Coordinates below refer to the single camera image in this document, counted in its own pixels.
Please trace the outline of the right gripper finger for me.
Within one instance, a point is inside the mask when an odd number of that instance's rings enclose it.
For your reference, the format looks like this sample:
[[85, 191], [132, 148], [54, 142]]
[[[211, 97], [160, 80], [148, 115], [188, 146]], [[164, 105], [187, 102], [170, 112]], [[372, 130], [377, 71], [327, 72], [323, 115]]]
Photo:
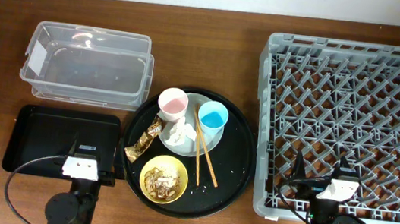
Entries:
[[306, 172], [304, 166], [304, 157], [301, 151], [298, 151], [298, 154], [294, 161], [294, 167], [292, 167], [291, 174], [289, 177], [289, 181], [297, 181], [306, 179]]
[[339, 164], [337, 164], [333, 170], [331, 178], [346, 181], [358, 181], [359, 174], [356, 169], [350, 167], [347, 159], [342, 156], [339, 160]]

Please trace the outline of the gold snack wrapper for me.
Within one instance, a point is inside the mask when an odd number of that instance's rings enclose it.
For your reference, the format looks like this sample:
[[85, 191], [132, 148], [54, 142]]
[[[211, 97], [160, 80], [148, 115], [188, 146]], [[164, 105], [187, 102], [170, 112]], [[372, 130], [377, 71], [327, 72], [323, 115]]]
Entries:
[[159, 115], [156, 115], [151, 125], [142, 133], [137, 142], [132, 146], [127, 146], [124, 152], [129, 162], [135, 162], [149, 148], [154, 139], [161, 134], [165, 128], [165, 122]]

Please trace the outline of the yellow bowl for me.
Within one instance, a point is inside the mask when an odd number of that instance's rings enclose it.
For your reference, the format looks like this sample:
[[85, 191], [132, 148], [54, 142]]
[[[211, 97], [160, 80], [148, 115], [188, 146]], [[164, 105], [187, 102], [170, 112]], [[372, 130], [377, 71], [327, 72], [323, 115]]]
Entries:
[[153, 157], [147, 162], [139, 179], [143, 195], [157, 204], [172, 203], [180, 198], [189, 180], [184, 164], [166, 155]]

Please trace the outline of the white napkin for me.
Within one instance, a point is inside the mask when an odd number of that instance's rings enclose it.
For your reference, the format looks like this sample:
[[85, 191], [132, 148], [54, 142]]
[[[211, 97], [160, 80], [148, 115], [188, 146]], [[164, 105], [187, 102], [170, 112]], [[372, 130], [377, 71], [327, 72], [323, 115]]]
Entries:
[[172, 125], [169, 135], [164, 142], [169, 146], [176, 147], [184, 144], [185, 138], [189, 138], [194, 142], [196, 136], [197, 133], [193, 126], [185, 121], [185, 117], [182, 117]]

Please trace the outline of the grey plate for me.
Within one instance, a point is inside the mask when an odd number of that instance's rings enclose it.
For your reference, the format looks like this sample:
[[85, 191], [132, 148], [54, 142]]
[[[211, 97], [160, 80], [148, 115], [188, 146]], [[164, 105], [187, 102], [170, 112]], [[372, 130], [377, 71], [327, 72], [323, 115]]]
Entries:
[[[198, 104], [203, 105], [204, 103], [209, 102], [211, 99], [199, 93], [188, 93], [187, 97], [189, 105], [187, 106], [187, 111], [185, 112], [184, 125], [190, 125], [190, 128], [196, 130], [194, 108]], [[168, 121], [165, 123], [165, 128], [163, 128], [163, 131], [159, 135], [162, 143], [168, 148], [168, 150], [171, 150], [173, 153], [176, 153], [179, 156], [196, 156], [196, 141], [193, 141], [186, 134], [183, 134], [181, 138], [183, 141], [180, 141], [178, 145], [174, 145], [174, 141], [171, 139], [171, 129], [173, 129], [174, 126], [174, 123]], [[223, 132], [223, 129], [221, 129], [217, 132], [217, 134], [214, 135], [203, 134], [208, 150], [212, 150], [220, 142]]]

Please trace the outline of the pink cup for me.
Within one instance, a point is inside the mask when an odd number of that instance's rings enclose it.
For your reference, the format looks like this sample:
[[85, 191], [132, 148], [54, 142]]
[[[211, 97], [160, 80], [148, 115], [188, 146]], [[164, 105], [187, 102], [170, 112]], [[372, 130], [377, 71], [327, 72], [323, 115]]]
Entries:
[[187, 94], [177, 87], [169, 87], [158, 97], [159, 117], [164, 121], [176, 122], [184, 117], [189, 103]]

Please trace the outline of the wooden chopstick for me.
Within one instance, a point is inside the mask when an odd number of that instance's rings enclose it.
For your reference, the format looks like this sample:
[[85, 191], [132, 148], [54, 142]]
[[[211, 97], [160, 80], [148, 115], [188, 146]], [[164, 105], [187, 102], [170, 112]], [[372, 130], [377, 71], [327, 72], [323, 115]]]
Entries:
[[199, 108], [200, 108], [200, 104], [196, 104], [194, 106], [194, 120], [196, 122], [195, 126], [196, 126], [196, 186], [199, 187], [200, 186], [200, 139], [202, 137], [202, 134], [200, 133], [200, 121], [199, 121], [199, 116], [198, 116], [198, 112], [199, 112]]
[[202, 132], [201, 128], [200, 128], [200, 133], [202, 134], [200, 142], [202, 143], [202, 146], [203, 146], [203, 152], [204, 152], [204, 155], [205, 155], [205, 158], [206, 158], [206, 163], [209, 166], [209, 173], [210, 173], [211, 179], [213, 180], [212, 181], [213, 187], [217, 188], [219, 185], [218, 185], [218, 182], [217, 182], [217, 179], [216, 179], [216, 174], [215, 174], [215, 171], [214, 171], [214, 168], [213, 168], [213, 165], [212, 165], [212, 161], [210, 159], [210, 154], [209, 154], [208, 148], [206, 146], [206, 141], [204, 139], [203, 132]]

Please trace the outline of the blue cup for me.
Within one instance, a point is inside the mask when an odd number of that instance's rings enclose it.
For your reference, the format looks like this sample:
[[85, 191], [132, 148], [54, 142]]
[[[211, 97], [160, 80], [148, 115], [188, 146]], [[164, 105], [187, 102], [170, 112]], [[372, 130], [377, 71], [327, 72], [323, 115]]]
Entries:
[[199, 108], [199, 121], [203, 133], [218, 134], [228, 121], [228, 110], [225, 105], [216, 101], [205, 102]]

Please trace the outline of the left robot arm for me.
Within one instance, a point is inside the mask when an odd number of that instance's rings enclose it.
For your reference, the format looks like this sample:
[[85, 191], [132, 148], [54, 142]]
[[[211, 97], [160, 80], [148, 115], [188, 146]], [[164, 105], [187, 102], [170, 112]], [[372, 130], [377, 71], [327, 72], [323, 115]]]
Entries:
[[70, 191], [51, 197], [46, 204], [46, 224], [92, 224], [100, 188], [113, 187], [113, 170], [118, 150], [116, 139], [100, 144], [83, 144], [75, 134], [61, 149], [61, 176], [71, 181]]

